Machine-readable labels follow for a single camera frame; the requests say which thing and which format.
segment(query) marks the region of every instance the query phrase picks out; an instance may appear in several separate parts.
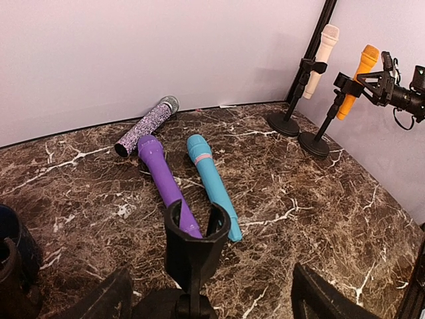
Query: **white microphone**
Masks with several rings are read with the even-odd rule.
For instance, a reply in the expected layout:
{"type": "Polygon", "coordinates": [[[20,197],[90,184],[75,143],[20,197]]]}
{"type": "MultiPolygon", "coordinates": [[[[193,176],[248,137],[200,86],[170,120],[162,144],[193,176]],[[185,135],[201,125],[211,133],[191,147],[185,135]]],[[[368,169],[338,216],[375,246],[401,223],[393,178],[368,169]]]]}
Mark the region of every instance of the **white microphone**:
{"type": "MultiPolygon", "coordinates": [[[[326,63],[331,55],[333,47],[337,44],[339,37],[339,29],[335,25],[326,25],[321,33],[320,46],[316,54],[316,62],[326,63]]],[[[321,74],[316,71],[310,73],[310,79],[304,89],[303,97],[308,100],[313,95],[317,84],[321,78],[321,74]]]]}

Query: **black object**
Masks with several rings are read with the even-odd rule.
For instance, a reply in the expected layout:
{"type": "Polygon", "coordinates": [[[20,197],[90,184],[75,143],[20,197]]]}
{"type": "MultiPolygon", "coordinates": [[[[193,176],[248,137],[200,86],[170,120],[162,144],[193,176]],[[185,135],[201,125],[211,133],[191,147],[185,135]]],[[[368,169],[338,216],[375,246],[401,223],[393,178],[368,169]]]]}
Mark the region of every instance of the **black object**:
{"type": "Polygon", "coordinates": [[[42,306],[40,290],[24,274],[15,243],[10,238],[2,239],[0,249],[0,318],[36,318],[42,306]]]}
{"type": "MultiPolygon", "coordinates": [[[[325,4],[321,10],[319,20],[316,24],[316,28],[314,29],[313,35],[311,36],[310,43],[308,44],[307,50],[304,54],[304,59],[313,60],[314,57],[316,56],[317,50],[319,49],[319,46],[320,46],[321,32],[323,31],[323,28],[331,20],[332,12],[336,4],[337,4],[337,0],[325,1],[325,4]]],[[[302,76],[302,73],[303,73],[303,69],[299,68],[294,78],[294,81],[292,82],[291,88],[288,91],[288,94],[286,96],[285,101],[287,103],[290,103],[292,101],[292,98],[294,97],[294,93],[296,91],[296,87],[299,83],[299,80],[302,76]]]]}
{"type": "Polygon", "coordinates": [[[274,112],[267,116],[268,125],[275,131],[289,137],[295,137],[299,134],[298,124],[291,119],[298,100],[302,97],[305,86],[308,84],[310,72],[316,71],[323,74],[326,71],[327,64],[324,62],[315,62],[315,56],[320,45],[321,32],[331,20],[332,12],[337,4],[337,0],[326,0],[322,8],[319,20],[311,36],[310,43],[301,59],[298,72],[292,82],[291,88],[286,96],[284,106],[288,109],[286,113],[274,112]]]}
{"type": "Polygon", "coordinates": [[[425,309],[425,237],[396,319],[419,319],[425,309]]]}
{"type": "Polygon", "coordinates": [[[303,58],[301,59],[299,67],[301,70],[301,76],[298,80],[294,95],[290,100],[290,103],[284,102],[284,105],[288,107],[286,113],[271,113],[267,117],[267,123],[271,128],[285,136],[290,137],[295,137],[299,134],[299,126],[294,120],[291,119],[291,116],[292,113],[294,113],[298,100],[303,96],[305,86],[308,84],[308,80],[310,79],[310,72],[316,71],[319,74],[323,74],[326,71],[327,64],[324,62],[315,62],[314,60],[303,58]]]}
{"type": "Polygon", "coordinates": [[[329,155],[329,146],[322,139],[322,136],[326,132],[326,129],[329,127],[331,121],[338,114],[339,108],[341,107],[342,103],[344,103],[345,96],[347,94],[351,94],[358,98],[364,89],[361,84],[351,80],[343,73],[338,74],[333,85],[340,88],[340,90],[334,90],[337,96],[335,97],[333,104],[327,112],[326,119],[321,125],[319,131],[316,133],[316,135],[310,132],[303,132],[298,136],[298,142],[305,151],[321,158],[326,158],[329,155]]]}
{"type": "Polygon", "coordinates": [[[383,51],[381,58],[384,66],[383,71],[359,74],[357,80],[372,94],[363,91],[369,101],[378,106],[388,104],[394,106],[394,118],[397,124],[406,130],[410,130],[413,127],[414,119],[417,123],[425,119],[425,67],[415,66],[412,82],[407,89],[399,86],[396,78],[390,73],[394,70],[394,62],[390,53],[383,51]],[[412,114],[412,125],[409,129],[402,126],[397,120],[395,110],[404,110],[412,114]]]}
{"type": "MultiPolygon", "coordinates": [[[[294,319],[379,319],[345,298],[306,265],[297,263],[292,282],[294,319]]],[[[394,319],[420,319],[425,310],[425,237],[394,319]]]]}
{"type": "Polygon", "coordinates": [[[294,319],[379,319],[299,263],[294,268],[291,300],[294,319]]]}
{"type": "Polygon", "coordinates": [[[132,295],[130,274],[119,268],[89,295],[51,319],[130,319],[132,295]]]}
{"type": "MultiPolygon", "coordinates": [[[[10,238],[22,258],[23,272],[29,282],[35,282],[43,263],[43,252],[13,209],[0,205],[0,241],[10,238]]],[[[5,247],[0,248],[0,261],[5,262],[5,247]]]]}
{"type": "Polygon", "coordinates": [[[164,212],[167,249],[165,270],[181,289],[151,292],[133,309],[133,319],[217,319],[202,285],[215,273],[230,230],[230,217],[212,204],[205,238],[194,238],[179,228],[181,201],[164,212]]]}

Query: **orange microphone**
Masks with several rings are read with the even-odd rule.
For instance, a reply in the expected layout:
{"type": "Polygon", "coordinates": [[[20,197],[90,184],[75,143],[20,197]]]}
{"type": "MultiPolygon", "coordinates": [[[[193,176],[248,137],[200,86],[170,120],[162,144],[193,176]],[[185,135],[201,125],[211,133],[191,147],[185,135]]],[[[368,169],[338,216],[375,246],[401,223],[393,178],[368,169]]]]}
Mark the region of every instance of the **orange microphone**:
{"type": "MultiPolygon", "coordinates": [[[[353,77],[353,80],[358,82],[357,75],[363,73],[370,73],[373,67],[377,64],[379,59],[379,50],[372,45],[367,45],[363,52],[361,53],[361,59],[359,67],[357,68],[356,74],[353,77]]],[[[350,94],[347,94],[345,97],[344,103],[339,108],[337,117],[341,121],[348,115],[351,110],[351,107],[356,101],[356,97],[350,94]]]]}

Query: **purple microphone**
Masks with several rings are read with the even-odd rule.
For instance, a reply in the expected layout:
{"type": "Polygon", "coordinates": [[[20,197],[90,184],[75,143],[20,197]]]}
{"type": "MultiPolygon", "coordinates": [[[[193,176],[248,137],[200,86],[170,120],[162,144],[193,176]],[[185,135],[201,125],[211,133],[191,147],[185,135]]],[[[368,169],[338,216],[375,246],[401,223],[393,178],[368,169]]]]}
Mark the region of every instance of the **purple microphone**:
{"type": "Polygon", "coordinates": [[[138,143],[140,159],[151,172],[166,207],[181,200],[180,229],[190,236],[202,238],[198,223],[187,205],[164,157],[161,142],[152,135],[142,136],[138,143]]]}

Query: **microphone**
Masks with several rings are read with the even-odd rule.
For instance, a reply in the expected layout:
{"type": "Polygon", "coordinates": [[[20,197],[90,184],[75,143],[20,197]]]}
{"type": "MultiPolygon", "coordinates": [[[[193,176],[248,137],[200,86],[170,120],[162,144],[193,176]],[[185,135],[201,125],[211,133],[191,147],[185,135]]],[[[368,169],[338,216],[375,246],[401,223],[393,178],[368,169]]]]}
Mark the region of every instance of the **microphone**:
{"type": "Polygon", "coordinates": [[[165,206],[181,200],[180,229],[194,238],[202,238],[198,223],[165,161],[161,142],[152,135],[146,135],[139,139],[137,148],[140,159],[151,172],[165,206]]]}
{"type": "Polygon", "coordinates": [[[174,96],[162,98],[158,105],[149,111],[135,126],[131,128],[114,148],[119,156],[128,157],[135,150],[137,141],[144,135],[151,134],[172,114],[179,109],[179,101],[174,96]]]}
{"type": "MultiPolygon", "coordinates": [[[[357,80],[357,75],[363,74],[363,73],[369,73],[373,69],[373,67],[377,64],[378,59],[379,59],[379,50],[372,45],[367,45],[363,49],[363,52],[361,53],[360,64],[359,64],[359,67],[357,68],[356,74],[353,77],[353,80],[356,81],[357,83],[360,83],[357,80]]],[[[350,112],[351,107],[354,104],[354,101],[356,101],[356,97],[353,95],[347,94],[347,96],[345,97],[344,103],[342,103],[341,107],[339,108],[339,111],[337,114],[338,119],[340,119],[341,121],[344,120],[344,118],[350,112]]]]}
{"type": "Polygon", "coordinates": [[[187,150],[189,157],[197,167],[211,203],[220,205],[230,217],[228,238],[231,241],[241,241],[242,232],[238,225],[238,215],[215,167],[210,146],[201,135],[195,134],[187,139],[187,150]]]}
{"type": "MultiPolygon", "coordinates": [[[[320,46],[316,53],[316,62],[326,63],[329,60],[329,56],[331,55],[332,49],[339,40],[338,38],[339,29],[335,25],[326,25],[323,28],[323,31],[321,33],[320,46]]],[[[303,93],[304,98],[307,98],[308,100],[311,98],[317,85],[319,84],[320,78],[321,74],[317,73],[316,71],[310,72],[310,79],[303,93]]]]}

